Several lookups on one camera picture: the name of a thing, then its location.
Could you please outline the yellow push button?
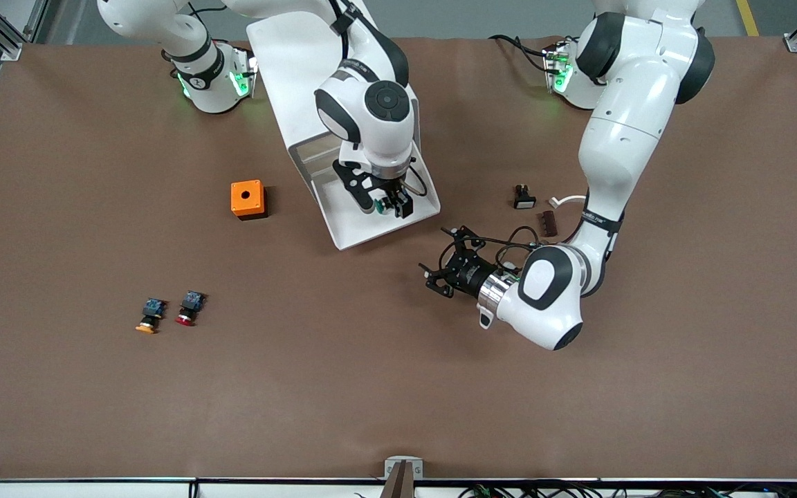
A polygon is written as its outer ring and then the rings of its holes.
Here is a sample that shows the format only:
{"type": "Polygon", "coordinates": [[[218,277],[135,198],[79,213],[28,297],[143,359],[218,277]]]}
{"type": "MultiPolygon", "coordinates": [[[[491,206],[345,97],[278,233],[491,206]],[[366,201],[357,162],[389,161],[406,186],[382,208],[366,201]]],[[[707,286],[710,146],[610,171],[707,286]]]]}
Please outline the yellow push button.
{"type": "Polygon", "coordinates": [[[165,310],[167,310],[167,302],[151,297],[146,301],[142,311],[143,317],[135,329],[146,334],[155,334],[165,310]]]}

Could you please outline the white table edge rail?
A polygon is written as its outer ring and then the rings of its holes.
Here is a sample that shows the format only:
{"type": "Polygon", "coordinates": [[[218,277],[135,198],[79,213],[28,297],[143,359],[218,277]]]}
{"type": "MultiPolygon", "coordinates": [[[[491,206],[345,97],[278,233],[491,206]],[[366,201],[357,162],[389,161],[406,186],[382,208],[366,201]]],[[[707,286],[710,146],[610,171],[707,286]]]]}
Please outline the white table edge rail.
{"type": "MultiPolygon", "coordinates": [[[[379,498],[384,478],[0,479],[0,498],[379,498]]],[[[427,478],[416,498],[797,498],[797,479],[427,478]]]]}

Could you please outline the red push button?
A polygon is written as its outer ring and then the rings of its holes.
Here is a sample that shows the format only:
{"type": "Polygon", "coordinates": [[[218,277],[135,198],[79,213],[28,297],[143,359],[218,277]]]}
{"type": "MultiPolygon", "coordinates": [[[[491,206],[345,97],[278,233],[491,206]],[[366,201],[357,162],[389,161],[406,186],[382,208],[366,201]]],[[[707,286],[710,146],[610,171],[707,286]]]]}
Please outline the red push button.
{"type": "Polygon", "coordinates": [[[183,326],[195,326],[200,311],[205,306],[208,296],[199,291],[189,290],[185,294],[174,321],[183,326]]]}

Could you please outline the white cabinet drawer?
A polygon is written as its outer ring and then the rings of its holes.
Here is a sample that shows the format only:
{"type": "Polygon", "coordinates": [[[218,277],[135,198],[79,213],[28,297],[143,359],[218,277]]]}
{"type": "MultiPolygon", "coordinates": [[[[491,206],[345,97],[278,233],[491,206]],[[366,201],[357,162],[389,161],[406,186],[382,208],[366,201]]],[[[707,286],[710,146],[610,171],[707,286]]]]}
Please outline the white cabinet drawer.
{"type": "Polygon", "coordinates": [[[308,164],[339,151],[342,140],[332,133],[320,133],[292,147],[292,154],[301,164],[308,164]]]}
{"type": "Polygon", "coordinates": [[[332,147],[328,150],[314,152],[314,154],[303,155],[301,160],[301,171],[312,178],[323,170],[332,168],[333,162],[338,157],[338,154],[339,147],[332,147]]]}
{"type": "Polygon", "coordinates": [[[323,170],[312,177],[310,182],[312,192],[320,205],[320,211],[337,249],[344,251],[440,213],[439,195],[434,189],[427,163],[423,158],[417,158],[411,166],[423,180],[418,180],[414,173],[409,172],[408,183],[415,189],[424,184],[428,195],[412,195],[414,212],[405,219],[396,218],[391,212],[377,214],[373,211],[371,214],[364,214],[346,192],[333,168],[323,170]]]}

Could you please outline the orange button enclosure box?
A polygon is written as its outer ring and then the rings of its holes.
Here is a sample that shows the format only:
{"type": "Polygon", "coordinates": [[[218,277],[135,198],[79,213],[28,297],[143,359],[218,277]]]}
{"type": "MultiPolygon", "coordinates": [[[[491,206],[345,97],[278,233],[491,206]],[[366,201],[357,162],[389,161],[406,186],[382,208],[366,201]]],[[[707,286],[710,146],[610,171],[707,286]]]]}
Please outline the orange button enclosure box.
{"type": "Polygon", "coordinates": [[[230,209],[242,221],[268,217],[268,193],[262,181],[253,179],[231,183],[230,209]]]}

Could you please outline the white drawer cabinet housing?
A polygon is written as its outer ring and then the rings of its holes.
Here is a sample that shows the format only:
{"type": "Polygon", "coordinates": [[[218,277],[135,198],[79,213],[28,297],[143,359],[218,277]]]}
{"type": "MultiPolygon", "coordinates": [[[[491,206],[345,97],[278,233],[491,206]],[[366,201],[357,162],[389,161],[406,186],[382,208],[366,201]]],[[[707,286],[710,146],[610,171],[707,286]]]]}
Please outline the white drawer cabinet housing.
{"type": "MultiPolygon", "coordinates": [[[[352,0],[352,3],[357,4],[367,18],[374,22],[368,16],[363,1],[352,0]]],[[[304,182],[311,188],[312,178],[301,171],[301,163],[292,154],[292,147],[308,138],[319,136],[320,133],[330,133],[316,113],[314,91],[334,73],[342,59],[341,43],[321,19],[307,12],[291,12],[273,18],[252,20],[247,34],[262,70],[276,122],[291,160],[304,182]]],[[[409,61],[408,65],[409,94],[415,111],[416,161],[419,155],[419,107],[410,86],[409,61]]]]}

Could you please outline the brown table cover sheet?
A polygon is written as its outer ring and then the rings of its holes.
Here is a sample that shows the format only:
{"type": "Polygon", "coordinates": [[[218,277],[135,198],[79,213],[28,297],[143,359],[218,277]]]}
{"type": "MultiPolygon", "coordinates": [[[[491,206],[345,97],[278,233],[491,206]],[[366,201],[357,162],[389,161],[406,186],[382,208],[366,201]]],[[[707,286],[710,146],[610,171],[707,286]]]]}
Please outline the brown table cover sheet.
{"type": "Polygon", "coordinates": [[[443,478],[797,479],[797,55],[713,44],[557,352],[419,268],[440,227],[534,224],[515,184],[585,192],[587,113],[505,44],[401,40],[442,209],[344,252],[261,95],[208,116],[157,48],[26,47],[0,70],[0,479],[367,478],[399,454],[443,478]],[[253,179],[268,217],[242,221],[253,179]]]}

